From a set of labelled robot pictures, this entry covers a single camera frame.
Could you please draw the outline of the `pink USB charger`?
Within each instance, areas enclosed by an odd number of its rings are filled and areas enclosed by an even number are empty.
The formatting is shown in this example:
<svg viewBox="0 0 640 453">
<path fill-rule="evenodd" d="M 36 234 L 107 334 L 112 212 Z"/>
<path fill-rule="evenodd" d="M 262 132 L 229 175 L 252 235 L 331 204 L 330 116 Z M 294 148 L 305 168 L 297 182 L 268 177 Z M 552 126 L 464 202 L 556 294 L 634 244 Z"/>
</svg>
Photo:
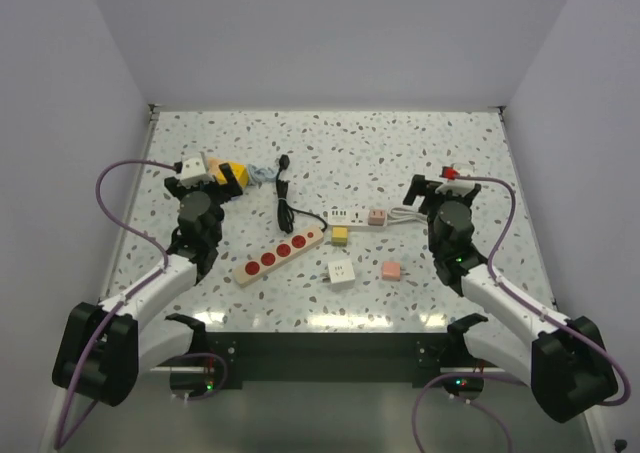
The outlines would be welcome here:
<svg viewBox="0 0 640 453">
<path fill-rule="evenodd" d="M 400 281 L 403 267 L 399 262 L 384 261 L 381 267 L 381 278 L 385 281 Z"/>
</svg>

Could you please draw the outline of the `wooden red-socket power strip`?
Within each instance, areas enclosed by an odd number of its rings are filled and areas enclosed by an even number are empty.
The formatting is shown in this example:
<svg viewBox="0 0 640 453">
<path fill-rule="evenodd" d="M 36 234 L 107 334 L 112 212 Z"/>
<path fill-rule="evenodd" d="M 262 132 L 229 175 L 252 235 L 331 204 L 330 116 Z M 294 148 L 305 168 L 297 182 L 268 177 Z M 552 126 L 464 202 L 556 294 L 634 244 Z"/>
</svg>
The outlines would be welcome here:
<svg viewBox="0 0 640 453">
<path fill-rule="evenodd" d="M 292 237 L 236 267 L 233 270 L 233 278 L 238 286 L 244 288 L 310 251 L 323 241 L 324 232 L 319 227 L 313 226 L 299 230 Z"/>
</svg>

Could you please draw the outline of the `yellow USB charger cube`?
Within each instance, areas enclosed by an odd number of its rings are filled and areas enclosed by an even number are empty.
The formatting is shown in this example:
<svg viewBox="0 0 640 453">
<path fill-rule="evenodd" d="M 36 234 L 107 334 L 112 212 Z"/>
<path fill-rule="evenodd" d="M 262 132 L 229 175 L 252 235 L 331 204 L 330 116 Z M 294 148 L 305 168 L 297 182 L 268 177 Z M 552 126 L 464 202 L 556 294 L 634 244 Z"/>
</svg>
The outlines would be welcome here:
<svg viewBox="0 0 640 453">
<path fill-rule="evenodd" d="M 331 244 L 334 246 L 344 246 L 348 244 L 348 228 L 334 226 L 331 231 Z"/>
</svg>

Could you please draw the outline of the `white cube socket adapter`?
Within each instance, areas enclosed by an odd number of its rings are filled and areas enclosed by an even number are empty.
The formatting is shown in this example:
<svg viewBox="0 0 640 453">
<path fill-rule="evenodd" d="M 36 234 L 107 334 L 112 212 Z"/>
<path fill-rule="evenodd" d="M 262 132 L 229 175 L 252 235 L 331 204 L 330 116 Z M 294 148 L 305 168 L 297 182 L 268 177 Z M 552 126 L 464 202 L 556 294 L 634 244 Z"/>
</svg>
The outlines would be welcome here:
<svg viewBox="0 0 640 453">
<path fill-rule="evenodd" d="M 323 282 L 334 289 L 350 288 L 355 284 L 356 276 L 352 261 L 348 258 L 329 261 Z"/>
</svg>

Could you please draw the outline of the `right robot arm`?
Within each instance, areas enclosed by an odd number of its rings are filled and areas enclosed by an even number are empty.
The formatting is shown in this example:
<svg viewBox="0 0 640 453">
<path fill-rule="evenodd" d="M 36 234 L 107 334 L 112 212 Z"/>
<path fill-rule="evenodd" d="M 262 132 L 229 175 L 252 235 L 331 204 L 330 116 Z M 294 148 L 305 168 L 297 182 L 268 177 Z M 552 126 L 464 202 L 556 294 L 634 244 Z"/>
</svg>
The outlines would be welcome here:
<svg viewBox="0 0 640 453">
<path fill-rule="evenodd" d="M 542 410 L 564 423 L 593 406 L 614 406 L 630 389 L 606 351 L 597 325 L 586 317 L 571 319 L 533 299 L 502 275 L 494 264 L 498 252 L 482 255 L 473 243 L 472 204 L 484 178 L 464 176 L 446 167 L 438 181 L 412 178 L 404 205 L 423 199 L 428 248 L 440 281 L 480 306 L 523 345 L 490 346 L 468 332 L 467 321 L 450 325 L 448 359 L 459 366 L 487 360 L 527 385 Z"/>
</svg>

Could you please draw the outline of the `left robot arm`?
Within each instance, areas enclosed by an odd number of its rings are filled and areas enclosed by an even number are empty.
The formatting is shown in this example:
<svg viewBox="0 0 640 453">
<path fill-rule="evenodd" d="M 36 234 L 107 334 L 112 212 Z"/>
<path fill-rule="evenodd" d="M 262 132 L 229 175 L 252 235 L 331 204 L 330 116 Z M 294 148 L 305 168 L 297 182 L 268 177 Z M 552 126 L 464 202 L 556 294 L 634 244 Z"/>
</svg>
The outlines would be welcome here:
<svg viewBox="0 0 640 453">
<path fill-rule="evenodd" d="M 132 391 L 141 365 L 139 335 L 169 303 L 201 282 L 218 257 L 222 206 L 249 182 L 242 165 L 197 154 L 169 165 L 169 194 L 178 200 L 177 225 L 168 246 L 129 225 L 124 230 L 149 242 L 158 263 L 145 275 L 96 304 L 70 312 L 52 371 L 53 383 L 109 406 Z"/>
</svg>

